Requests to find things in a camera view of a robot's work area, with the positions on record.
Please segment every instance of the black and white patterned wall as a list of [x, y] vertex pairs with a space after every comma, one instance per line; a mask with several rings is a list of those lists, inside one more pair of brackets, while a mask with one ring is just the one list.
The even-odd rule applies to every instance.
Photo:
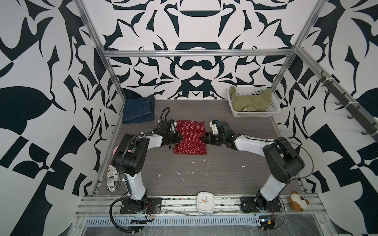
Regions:
[[[373, 116], [378, 117], [378, 2], [330, 0], [310, 31], [304, 48], [340, 81]], [[378, 144], [318, 78], [296, 58], [278, 87], [280, 114], [274, 115], [284, 137], [301, 144], [314, 159], [306, 178], [341, 233], [377, 234]], [[308, 163], [308, 155], [297, 148]]]
[[59, 235], [122, 100], [71, 0], [1, 1], [0, 21], [1, 235]]
[[[84, 0], [106, 50], [291, 48], [316, 0]], [[127, 97], [223, 99], [284, 56], [112, 58]]]

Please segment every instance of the aluminum frame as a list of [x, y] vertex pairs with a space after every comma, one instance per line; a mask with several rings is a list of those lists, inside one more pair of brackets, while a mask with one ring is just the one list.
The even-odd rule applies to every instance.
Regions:
[[116, 141], [117, 135], [119, 133], [119, 127], [121, 126], [121, 123], [122, 123], [122, 117], [123, 117], [123, 112], [120, 112], [116, 126], [115, 126], [114, 131], [113, 131], [113, 134], [110, 138], [110, 142], [109, 142], [108, 147], [106, 149], [105, 156], [104, 156], [104, 158], [103, 158], [103, 160], [100, 164], [99, 170], [97, 171], [96, 180], [92, 183], [91, 191], [88, 193], [88, 195], [94, 196], [97, 193], [98, 188], [100, 187], [100, 185], [102, 183], [102, 177], [104, 175], [104, 171], [106, 170], [106, 164], [108, 163], [108, 159], [111, 156], [113, 156], [112, 155], [113, 147], [114, 147], [114, 143]]
[[324, 236], [339, 235], [328, 214], [316, 214], [315, 217]]
[[76, 4], [76, 8], [79, 11], [81, 20], [83, 21], [85, 27], [88, 29], [88, 33], [90, 38], [92, 39], [94, 46], [100, 56], [100, 59], [105, 66], [105, 69], [108, 71], [110, 75], [110, 79], [113, 82], [117, 93], [121, 97], [122, 101], [125, 102], [126, 96], [123, 92], [123, 89], [121, 87], [121, 84], [119, 83], [117, 75], [114, 73], [112, 65], [109, 63], [108, 58], [105, 57], [104, 52], [102, 50], [101, 41], [98, 38], [98, 34], [96, 32], [95, 27], [93, 26], [92, 21], [90, 20], [89, 14], [87, 9], [85, 8], [85, 5], [82, 0], [73, 0]]
[[[215, 195], [215, 212], [214, 215], [240, 215], [245, 214], [240, 210], [240, 197], [255, 195]], [[326, 210], [317, 194], [300, 194], [305, 197], [310, 204], [306, 211], [294, 211], [287, 200], [290, 194], [280, 195], [286, 206], [286, 214], [326, 214]], [[201, 215], [196, 208], [197, 195], [188, 196], [149, 196], [161, 197], [161, 213], [156, 215], [174, 216], [174, 215]], [[119, 199], [120, 196], [100, 196], [100, 197], [83, 197], [76, 212], [76, 216], [108, 216], [110, 204]], [[138, 214], [120, 214], [121, 202], [113, 206], [114, 216], [137, 216]], [[258, 213], [259, 215], [270, 215], [271, 212]]]
[[361, 132], [362, 135], [370, 135], [376, 142], [378, 142], [378, 124], [376, 119], [326, 70], [324, 70], [324, 68], [317, 63], [305, 49], [302, 47], [296, 47], [294, 51], [319, 78], [319, 83], [323, 83], [328, 89], [328, 92], [332, 93], [335, 98], [339, 100], [339, 105], [343, 105], [351, 114], [348, 118], [356, 119], [363, 129], [366, 130]]
[[104, 50], [105, 57], [287, 56], [292, 49]]
[[332, 76], [319, 64], [316, 60], [302, 47], [296, 46], [294, 53], [310, 68], [312, 72], [320, 79], [325, 76], [332, 78]]
[[[295, 40], [291, 48], [293, 51], [297, 46], [302, 45], [304, 40], [307, 38], [308, 33], [310, 32], [311, 28], [315, 25], [316, 21], [319, 18], [320, 12], [323, 10], [323, 7], [327, 2], [328, 0], [318, 0], [316, 2], [314, 9], [312, 10], [310, 16], [308, 17], [306, 23], [304, 24], [301, 30], [301, 33], [299, 34], [298, 38]], [[291, 63], [293, 62], [295, 56], [296, 55], [294, 53], [291, 54], [289, 57], [286, 58], [285, 62], [282, 64], [282, 67], [278, 72], [277, 76], [274, 78], [274, 81], [271, 86], [273, 92], [277, 89], [286, 71], [289, 69]]]

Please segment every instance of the clock face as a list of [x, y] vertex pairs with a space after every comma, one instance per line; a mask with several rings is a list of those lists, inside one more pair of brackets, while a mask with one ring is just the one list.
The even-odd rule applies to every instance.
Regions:
[[215, 209], [215, 199], [212, 193], [200, 192], [197, 195], [197, 210], [201, 213], [212, 214]]

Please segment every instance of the gray wood surface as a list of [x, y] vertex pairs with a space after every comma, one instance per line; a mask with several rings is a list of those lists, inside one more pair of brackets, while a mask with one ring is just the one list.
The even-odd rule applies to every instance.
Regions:
[[[151, 122], [121, 125], [116, 145], [125, 133], [148, 132], [155, 128], [161, 111], [171, 111], [167, 119], [205, 121], [210, 132], [210, 121], [227, 121], [235, 133], [272, 139], [277, 138], [270, 118], [234, 118], [228, 101], [169, 101], [158, 100], [155, 120]], [[265, 183], [270, 171], [264, 157], [236, 151], [222, 146], [207, 145], [207, 155], [180, 155], [168, 146], [149, 149], [142, 169], [144, 186], [149, 195], [193, 195], [200, 191], [213, 194], [255, 194]], [[115, 192], [106, 190], [106, 172], [98, 196], [120, 196], [126, 187], [121, 183]], [[300, 192], [297, 181], [289, 184], [282, 193]]]

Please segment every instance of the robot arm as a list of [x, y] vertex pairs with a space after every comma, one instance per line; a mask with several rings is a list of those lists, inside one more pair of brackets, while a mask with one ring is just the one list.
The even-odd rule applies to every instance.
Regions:
[[[154, 132], [135, 137], [133, 134], [125, 134], [112, 158], [114, 166], [125, 181], [129, 193], [129, 203], [135, 212], [142, 212], [147, 205], [147, 190], [143, 185], [140, 171], [144, 165], [148, 149], [179, 143], [182, 136], [175, 130], [174, 120], [162, 120]], [[129, 143], [126, 155], [124, 155], [121, 169], [121, 161], [124, 151]]]
[[278, 139], [258, 139], [244, 134], [235, 134], [227, 122], [214, 120], [210, 123], [212, 133], [206, 133], [202, 140], [211, 145], [248, 151], [261, 155], [266, 161], [271, 172], [264, 186], [257, 192], [256, 198], [242, 204], [242, 210], [268, 211], [271, 205], [278, 200], [278, 195], [289, 183], [290, 179], [297, 175], [303, 168], [304, 162], [289, 142], [283, 137]]
[[[256, 197], [250, 200], [242, 199], [242, 202], [245, 203], [242, 204], [242, 211], [269, 211], [273, 205], [279, 202], [278, 196], [290, 179], [304, 168], [303, 160], [285, 138], [258, 139], [244, 134], [235, 134], [227, 122], [217, 120], [212, 121], [210, 126], [213, 132], [206, 133], [201, 138], [204, 143], [217, 146], [225, 144], [228, 148], [248, 151], [266, 158], [271, 175], [257, 192]], [[161, 121], [156, 132], [142, 135], [133, 140], [125, 155], [122, 170], [120, 170], [123, 151], [132, 137], [132, 134], [125, 134], [112, 158], [112, 165], [124, 177], [130, 194], [130, 204], [134, 207], [133, 210], [138, 212], [147, 205], [147, 191], [140, 175], [147, 150], [179, 143], [182, 136], [175, 130], [173, 120]]]

